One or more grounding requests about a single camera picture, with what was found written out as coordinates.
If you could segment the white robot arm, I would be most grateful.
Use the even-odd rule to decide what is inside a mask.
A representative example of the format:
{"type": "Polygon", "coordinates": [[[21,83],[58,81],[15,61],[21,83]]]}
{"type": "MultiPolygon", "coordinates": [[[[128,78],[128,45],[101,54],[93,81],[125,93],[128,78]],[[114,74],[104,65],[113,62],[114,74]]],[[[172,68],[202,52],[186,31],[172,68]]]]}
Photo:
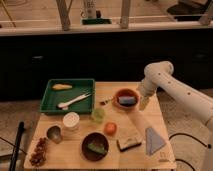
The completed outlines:
{"type": "Polygon", "coordinates": [[[213,171],[213,98],[178,81],[172,76],[173,72],[173,64],[169,61],[151,63],[144,68],[145,77],[137,88],[140,93],[140,109],[146,108],[149,98],[160,87],[176,102],[191,110],[210,131],[211,148],[206,150],[201,171],[213,171]]]}

